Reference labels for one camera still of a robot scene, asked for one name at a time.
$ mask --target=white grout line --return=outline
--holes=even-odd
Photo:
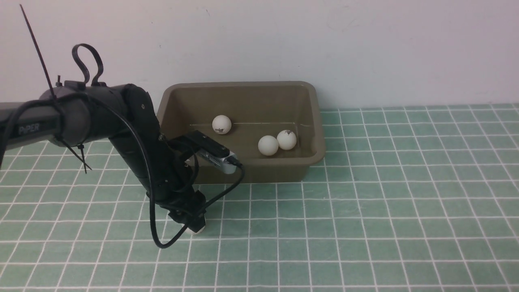
[[[104,164],[104,167],[106,167],[108,165],[108,160],[106,160],[105,164]],[[79,238],[79,235],[81,234],[81,229],[83,228],[83,225],[85,224],[85,221],[87,219],[87,215],[88,215],[88,211],[90,210],[90,206],[92,205],[92,201],[94,200],[94,196],[95,196],[95,191],[98,189],[99,187],[99,184],[101,183],[101,180],[103,179],[103,174],[104,174],[104,170],[101,171],[101,175],[99,176],[99,180],[98,180],[98,183],[94,189],[94,192],[92,193],[92,197],[90,198],[90,202],[88,204],[88,207],[87,207],[87,210],[85,211],[85,215],[83,215],[83,220],[81,220],[81,223],[79,225],[79,229],[77,230],[77,234],[76,234],[76,237],[74,238],[74,241],[72,242],[72,247],[70,249],[70,252],[69,252],[69,255],[67,256],[67,259],[65,261],[65,265],[63,267],[63,270],[61,271],[61,275],[60,275],[60,278],[58,280],[58,286],[60,286],[61,284],[61,281],[63,280],[63,276],[65,274],[65,270],[66,270],[66,267],[68,265],[68,262],[70,261],[70,258],[72,257],[72,253],[74,252],[74,248],[76,246],[76,242],[77,242],[77,239]]]
[[[130,174],[130,170],[127,170],[125,179],[123,181],[123,184],[126,183],[126,180],[127,180],[129,174]],[[117,200],[119,200],[119,198],[121,197],[123,189],[124,189],[124,187],[121,187],[121,189],[119,190],[119,194],[117,194]],[[99,264],[99,260],[101,259],[101,254],[103,253],[104,243],[106,242],[106,238],[108,237],[108,232],[109,232],[110,226],[111,226],[111,224],[113,222],[116,210],[117,210],[117,203],[114,206],[114,210],[112,212],[112,215],[110,216],[110,220],[108,221],[108,225],[106,226],[106,232],[104,233],[103,241],[101,242],[101,248],[99,249],[98,257],[95,260],[94,269],[92,270],[92,275],[90,275],[90,280],[88,281],[88,287],[90,287],[90,285],[92,285],[92,281],[94,279],[95,271],[97,270],[97,267],[98,267],[98,264]]]
[[[340,120],[340,123],[342,124],[342,117],[340,115],[339,115],[339,120]],[[344,128],[342,128],[342,133],[343,133],[344,147],[346,149],[346,153],[348,153],[348,145],[346,144],[346,136],[344,134]],[[351,163],[350,163],[350,155],[347,154],[346,157],[348,159],[348,164],[351,165]],[[353,169],[351,167],[350,167],[350,172],[351,172],[351,177],[353,179]],[[378,291],[379,286],[377,284],[377,276],[375,275],[375,266],[373,265],[373,260],[371,258],[370,246],[369,246],[368,241],[367,241],[366,227],[364,226],[364,219],[362,218],[362,210],[361,210],[361,207],[360,207],[359,195],[357,193],[357,186],[355,184],[353,184],[353,191],[355,192],[355,198],[356,198],[356,201],[357,201],[357,208],[359,209],[360,221],[361,221],[361,225],[362,225],[362,232],[364,233],[364,243],[366,245],[367,257],[369,259],[369,263],[370,263],[370,267],[371,267],[371,273],[373,275],[373,284],[375,286],[375,291],[379,292]]]
[[[337,239],[337,226],[335,224],[335,214],[333,212],[333,204],[332,204],[332,194],[330,192],[330,184],[328,183],[328,171],[326,169],[326,158],[323,158],[324,160],[324,174],[326,177],[326,188],[328,191],[328,201],[330,203],[330,214],[332,214],[332,223],[333,223],[333,234],[335,236],[335,248],[337,249],[337,259],[340,260],[340,248],[339,248],[339,240]],[[305,200],[305,191],[304,191],[304,184],[301,183],[301,187],[303,188],[303,199]],[[340,271],[340,282],[343,286],[343,292],[346,292],[346,289],[344,288],[345,282],[344,282],[344,273],[343,273],[343,265],[339,263],[339,271]]]
[[[301,183],[301,198],[303,198],[303,183]],[[305,200],[303,200],[303,222],[305,223],[305,245],[306,245],[306,258],[308,260],[308,281],[310,284],[310,292],[313,292],[313,285],[312,285],[312,268],[310,265],[310,245],[308,243],[308,225],[306,222],[306,206],[305,206]]]

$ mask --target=black handle loop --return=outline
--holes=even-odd
[[[81,61],[81,59],[79,58],[79,55],[77,54],[77,49],[79,47],[87,48],[92,53],[92,56],[94,56],[95,62],[97,63],[97,66],[98,66],[98,72],[92,79],[92,86],[99,86],[100,83],[98,82],[98,79],[101,76],[101,74],[103,74],[103,61],[101,60],[99,53],[94,49],[94,47],[92,47],[88,44],[78,44],[72,48],[72,58],[74,58],[74,62],[76,62],[77,66],[83,73],[83,76],[85,77],[85,84],[90,80],[90,72],[88,72],[88,68]]]

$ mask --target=black zip tie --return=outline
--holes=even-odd
[[[83,167],[85,168],[85,173],[87,173],[87,163],[85,160],[85,153],[83,152],[85,146],[83,144],[80,144],[77,146],[77,148],[81,151],[81,158],[83,158]]]

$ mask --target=green tile floor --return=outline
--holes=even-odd
[[[11,150],[0,292],[518,292],[518,109],[323,111],[326,157],[303,183],[241,185],[165,250],[109,142],[87,146],[87,175],[46,142]]]

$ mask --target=tile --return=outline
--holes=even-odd
[[[417,137],[416,140],[422,150],[443,149],[442,142],[438,137]]]
[[[447,150],[447,154],[452,164],[474,164],[471,152],[468,150]]]
[[[356,166],[352,167],[351,170],[354,181],[378,181],[377,170],[373,166]]]
[[[251,202],[251,218],[275,218],[276,216],[277,215],[275,201]]]
[[[502,165],[481,165],[481,172],[487,180],[506,180],[510,179],[507,171]]]
[[[310,260],[339,260],[335,240],[309,240]]]
[[[310,273],[308,263],[282,262],[279,263],[279,279],[281,285],[308,285]]]
[[[346,151],[346,144],[343,138],[325,138],[324,143],[327,151]]]
[[[373,261],[400,260],[395,240],[369,240],[368,246]]]
[[[326,183],[305,183],[303,184],[303,196],[309,198],[328,198],[328,185]]]
[[[427,237],[453,237],[447,219],[422,219]]]
[[[479,222],[486,236],[513,236],[504,218],[479,218]]]
[[[412,200],[390,200],[387,204],[392,217],[416,217]]]
[[[426,163],[428,165],[434,164],[450,164],[449,157],[447,156],[447,152],[444,150],[432,150],[432,151],[424,151],[424,152],[413,152],[416,155],[423,155]]]
[[[313,262],[310,264],[312,285],[341,285],[340,263]]]
[[[455,240],[428,240],[435,260],[461,260],[462,256]]]
[[[386,198],[410,198],[411,194],[405,182],[383,182],[382,189]]]
[[[469,262],[467,265],[476,285],[505,283],[497,264],[494,262]]]
[[[407,262],[405,270],[411,285],[437,285],[438,277],[430,262]]]
[[[246,219],[249,218],[250,202],[225,202],[224,219]]]
[[[434,181],[457,180],[456,174],[451,165],[429,166],[429,171],[431,172],[431,177]]]
[[[271,285],[278,284],[278,267],[274,262],[251,262],[249,263],[249,285]]]
[[[42,242],[21,242],[12,254],[10,262],[36,262],[42,252]]]
[[[216,278],[216,263],[190,263],[187,266],[186,286],[213,286]]]
[[[308,219],[306,220],[306,228],[308,229],[308,237],[335,237],[331,219]]]
[[[305,200],[306,218],[331,218],[329,201]]]
[[[335,226],[337,227],[337,237],[364,237],[361,219],[335,219]]]
[[[184,281],[185,264],[160,263],[155,272],[153,285],[155,286],[182,286]]]
[[[416,136],[436,136],[436,130],[434,125],[431,123],[426,124],[413,124],[413,132]]]
[[[248,221],[240,223],[239,225],[226,224],[226,221],[224,221],[224,231],[222,231],[222,237],[246,237],[248,225]],[[278,231],[275,219],[251,221],[251,237],[276,237],[277,233]]]
[[[346,182],[346,183],[329,183],[330,187],[330,197],[332,199],[338,198],[356,198],[355,195],[355,188],[353,186],[353,183]]]
[[[325,138],[335,138],[343,136],[343,129],[341,126],[323,125],[323,132]]]
[[[251,239],[250,260],[276,260],[278,253],[277,240]]]
[[[413,136],[413,129],[410,125],[388,125],[388,127],[393,137]]]
[[[24,226],[24,222],[0,222],[0,241],[18,240]]]
[[[398,240],[403,260],[430,260],[425,240]]]
[[[88,286],[93,270],[93,264],[67,264],[60,286]]]
[[[278,214],[280,218],[302,218],[303,200],[278,201]]]
[[[419,150],[418,144],[416,143],[416,139],[415,138],[395,137],[395,138],[393,138],[393,142],[394,142],[394,147],[397,150]]]
[[[449,217],[470,217],[472,213],[469,201],[464,198],[454,200],[443,200],[443,206]]]
[[[393,219],[393,226],[398,238],[418,238],[424,233],[417,219]]]
[[[405,285],[404,269],[400,263],[373,263],[378,285]]]
[[[308,260],[306,240],[279,240],[279,260]]]
[[[380,181],[405,181],[402,168],[399,166],[377,167]]]
[[[365,125],[368,137],[389,137],[387,125]]]
[[[367,198],[383,198],[380,183],[377,182],[357,182],[355,183],[357,196],[360,199]]]
[[[327,166],[348,166],[348,154],[346,152],[327,152],[324,156]]]
[[[501,262],[499,263],[503,269],[503,274],[510,284],[519,284],[519,263],[518,262]]]
[[[441,198],[465,197],[465,192],[457,181],[440,181],[434,184]]]
[[[474,218],[456,218],[450,220],[457,237],[483,236],[477,221]]]
[[[360,217],[357,201],[332,201],[332,206],[335,217]]]
[[[340,113],[340,120],[343,125],[364,124],[362,114],[360,112]]]
[[[119,286],[123,272],[124,264],[100,264],[96,267],[92,278],[92,286]]]
[[[375,165],[371,152],[349,152],[348,156],[352,166]]]
[[[498,260],[519,259],[519,243],[515,239],[494,239],[489,240],[490,247]]]
[[[409,189],[414,198],[438,198],[432,182],[409,182]]]
[[[394,237],[389,219],[364,219],[366,237]]]
[[[519,197],[517,187],[510,181],[489,181],[488,185],[496,197]]]
[[[252,184],[251,188],[253,200],[273,200],[276,198],[276,185],[274,183]]]
[[[216,284],[219,286],[246,285],[247,263],[220,263]]]
[[[28,286],[56,287],[63,271],[63,264],[36,265]]]
[[[344,136],[346,137],[366,137],[364,125],[343,126]]]
[[[338,240],[339,257],[342,261],[367,261],[367,246],[365,240]]]
[[[23,287],[31,275],[33,266],[24,264],[8,264],[0,278],[1,287]]]
[[[226,240],[220,243],[221,261],[247,260],[248,240]]]
[[[348,151],[367,151],[370,143],[366,138],[346,138],[346,149]]]
[[[303,191],[300,183],[278,184],[278,199],[303,198]]]
[[[425,166],[403,166],[405,177],[411,181],[430,181],[431,176]]]
[[[492,192],[485,182],[466,181],[462,184],[467,191],[468,197],[492,197]]]
[[[445,217],[440,200],[417,200],[415,204],[420,217]]]
[[[306,227],[304,220],[279,219],[279,237],[293,238],[306,237]]]
[[[348,286],[373,285],[372,267],[367,262],[342,263],[344,284]]]
[[[470,203],[478,217],[502,216],[501,210],[494,200],[471,199]]]
[[[392,138],[370,138],[372,151],[395,150],[395,143]]]
[[[471,280],[461,262],[438,262],[436,264],[443,285],[470,285]]]
[[[331,182],[352,181],[350,167],[327,167],[326,173]]]

